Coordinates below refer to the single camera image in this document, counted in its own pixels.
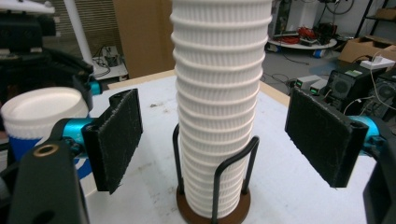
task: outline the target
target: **window blind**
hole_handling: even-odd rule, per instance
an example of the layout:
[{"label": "window blind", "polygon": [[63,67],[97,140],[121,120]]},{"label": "window blind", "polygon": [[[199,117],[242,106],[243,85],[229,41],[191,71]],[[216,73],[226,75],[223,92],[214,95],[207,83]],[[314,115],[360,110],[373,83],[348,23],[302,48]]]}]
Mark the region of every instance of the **window blind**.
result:
[{"label": "window blind", "polygon": [[[63,0],[52,0],[55,7],[54,17],[60,22],[56,24],[60,36],[44,37],[44,47],[59,49],[77,57],[82,57],[78,47],[73,26],[67,14]],[[92,56],[102,46],[116,46],[122,53],[119,28],[112,0],[76,0],[78,14],[91,50]]]}]

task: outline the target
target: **electronic equipment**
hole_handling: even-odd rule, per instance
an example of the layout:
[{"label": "electronic equipment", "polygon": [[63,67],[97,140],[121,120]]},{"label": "electronic equipment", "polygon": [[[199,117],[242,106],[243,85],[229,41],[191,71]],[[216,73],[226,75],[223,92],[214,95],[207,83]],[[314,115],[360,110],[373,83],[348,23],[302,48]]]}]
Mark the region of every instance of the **electronic equipment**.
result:
[{"label": "electronic equipment", "polygon": [[314,84],[312,84],[311,87],[309,87],[309,90],[316,95],[323,94],[326,85],[327,85],[327,80],[321,79],[315,82]]},{"label": "electronic equipment", "polygon": [[370,90],[369,96],[374,96],[374,98],[364,103],[361,112],[365,115],[388,120],[395,113],[386,105],[393,107],[396,105],[396,69],[379,75],[375,82],[375,89]]},{"label": "electronic equipment", "polygon": [[303,90],[308,90],[312,84],[314,84],[319,80],[322,80],[322,78],[317,75],[308,76],[308,77],[299,77],[296,80],[295,86]]},{"label": "electronic equipment", "polygon": [[[371,78],[376,80],[384,70],[373,70],[360,67],[358,64],[337,68],[332,70],[329,81],[325,88],[328,95],[328,103],[339,111],[353,101],[368,96],[369,90],[374,86]],[[348,106],[347,115],[356,115],[361,111],[362,104],[352,104]]]}]

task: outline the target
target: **black foam pad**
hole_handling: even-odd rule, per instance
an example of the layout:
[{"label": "black foam pad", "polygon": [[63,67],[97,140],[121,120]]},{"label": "black foam pad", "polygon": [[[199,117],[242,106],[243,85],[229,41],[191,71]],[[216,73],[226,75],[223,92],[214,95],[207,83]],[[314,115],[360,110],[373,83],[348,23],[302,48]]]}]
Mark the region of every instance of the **black foam pad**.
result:
[{"label": "black foam pad", "polygon": [[110,108],[83,130],[96,187],[113,193],[143,132],[137,89],[113,95]]},{"label": "black foam pad", "polygon": [[349,119],[310,91],[292,89],[288,133],[295,146],[333,188],[344,188],[368,127]]}]

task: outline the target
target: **blue metal part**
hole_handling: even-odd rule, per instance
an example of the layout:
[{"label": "blue metal part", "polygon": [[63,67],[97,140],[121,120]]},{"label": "blue metal part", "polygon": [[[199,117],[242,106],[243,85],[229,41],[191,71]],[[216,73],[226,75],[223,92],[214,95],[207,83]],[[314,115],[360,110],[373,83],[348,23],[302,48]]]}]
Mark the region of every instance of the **blue metal part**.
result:
[{"label": "blue metal part", "polygon": [[90,86],[91,86],[92,95],[100,95],[100,94],[102,94],[102,89],[101,89],[101,86],[100,86],[99,82],[91,81],[90,82]]},{"label": "blue metal part", "polygon": [[373,120],[365,116],[348,116],[348,117],[350,119],[360,121],[369,127],[366,137],[364,138],[363,147],[365,148],[375,147],[377,150],[381,151],[386,140],[380,135],[379,130],[376,127],[376,124],[373,122]]},{"label": "blue metal part", "polygon": [[[93,119],[70,119],[64,126],[64,138],[76,154],[85,152],[85,143],[82,136],[82,128],[92,123]],[[86,155],[78,155],[79,158],[86,158]]]}]

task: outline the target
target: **cardboard box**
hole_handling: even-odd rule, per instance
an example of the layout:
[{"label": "cardboard box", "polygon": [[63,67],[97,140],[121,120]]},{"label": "cardboard box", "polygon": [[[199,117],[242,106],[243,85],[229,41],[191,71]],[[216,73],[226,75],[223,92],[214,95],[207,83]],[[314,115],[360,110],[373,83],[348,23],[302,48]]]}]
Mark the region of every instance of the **cardboard box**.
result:
[{"label": "cardboard box", "polygon": [[113,0],[129,78],[172,70],[170,0]]},{"label": "cardboard box", "polygon": [[396,62],[396,45],[384,38],[366,36],[348,40],[338,60],[354,63],[357,60],[367,60],[364,55],[382,55]]},{"label": "cardboard box", "polygon": [[378,19],[396,21],[396,7],[379,8],[375,17]]}]

